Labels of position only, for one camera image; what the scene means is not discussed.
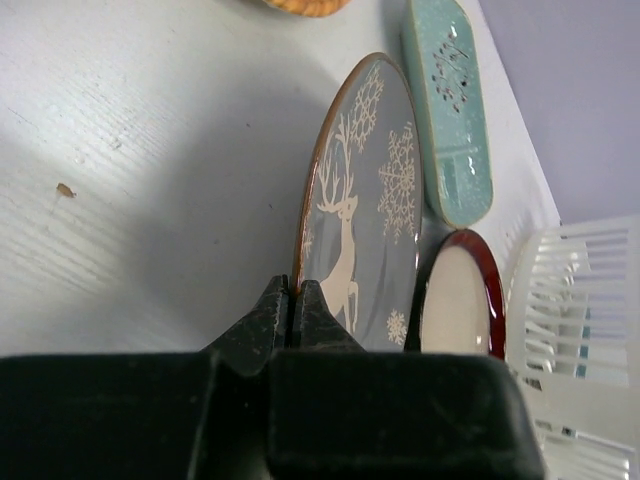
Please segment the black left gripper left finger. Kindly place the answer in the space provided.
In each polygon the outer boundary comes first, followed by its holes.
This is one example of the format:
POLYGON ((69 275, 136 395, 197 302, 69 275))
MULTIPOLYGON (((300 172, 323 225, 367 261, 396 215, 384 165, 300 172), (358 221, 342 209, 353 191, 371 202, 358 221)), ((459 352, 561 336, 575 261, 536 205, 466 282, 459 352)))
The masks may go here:
POLYGON ((288 277, 276 275, 249 312, 203 351, 217 354, 241 376, 257 376, 265 368, 272 351, 287 345, 289 306, 288 277))

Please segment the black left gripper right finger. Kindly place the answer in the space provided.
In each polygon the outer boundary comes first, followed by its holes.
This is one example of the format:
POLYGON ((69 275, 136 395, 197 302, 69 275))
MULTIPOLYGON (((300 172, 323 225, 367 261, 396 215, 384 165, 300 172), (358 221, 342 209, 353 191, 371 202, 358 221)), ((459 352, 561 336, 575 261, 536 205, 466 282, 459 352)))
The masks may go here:
POLYGON ((318 281, 305 280, 296 298, 292 348, 316 352, 364 352, 330 313, 318 281))

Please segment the grey reindeer plate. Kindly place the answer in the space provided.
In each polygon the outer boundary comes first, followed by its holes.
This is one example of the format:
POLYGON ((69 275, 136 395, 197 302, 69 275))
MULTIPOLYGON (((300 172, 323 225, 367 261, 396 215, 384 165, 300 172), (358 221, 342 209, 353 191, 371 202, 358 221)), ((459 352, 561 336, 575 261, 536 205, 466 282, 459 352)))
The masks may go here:
POLYGON ((401 351, 419 269, 423 167, 400 67, 362 58, 339 88, 304 188, 293 288, 319 283, 329 313, 368 351, 401 351))

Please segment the red rimmed beige bowl plate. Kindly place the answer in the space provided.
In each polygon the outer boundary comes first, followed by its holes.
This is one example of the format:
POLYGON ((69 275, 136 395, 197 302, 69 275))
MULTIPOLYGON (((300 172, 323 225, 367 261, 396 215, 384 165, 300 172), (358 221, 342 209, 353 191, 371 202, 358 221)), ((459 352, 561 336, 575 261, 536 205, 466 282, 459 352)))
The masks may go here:
POLYGON ((450 233, 416 284, 403 349, 505 359, 506 308, 494 256, 471 229, 450 233))

